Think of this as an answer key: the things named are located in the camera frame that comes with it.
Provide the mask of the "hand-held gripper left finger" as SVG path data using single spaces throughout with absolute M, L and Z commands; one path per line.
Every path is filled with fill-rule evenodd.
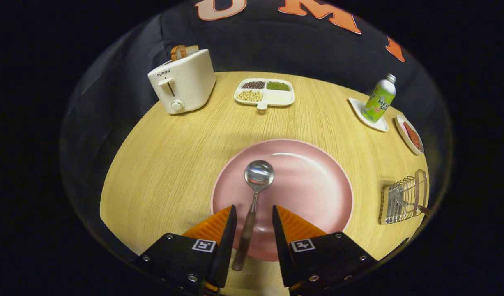
M 175 294 L 220 294 L 236 226 L 237 211 L 231 205 L 183 234 L 164 234 L 132 263 Z

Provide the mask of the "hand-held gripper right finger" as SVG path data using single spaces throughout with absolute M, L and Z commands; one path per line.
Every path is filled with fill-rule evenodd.
M 272 224 L 283 285 L 290 294 L 338 294 L 377 266 L 347 234 L 327 234 L 282 206 L 272 207 Z

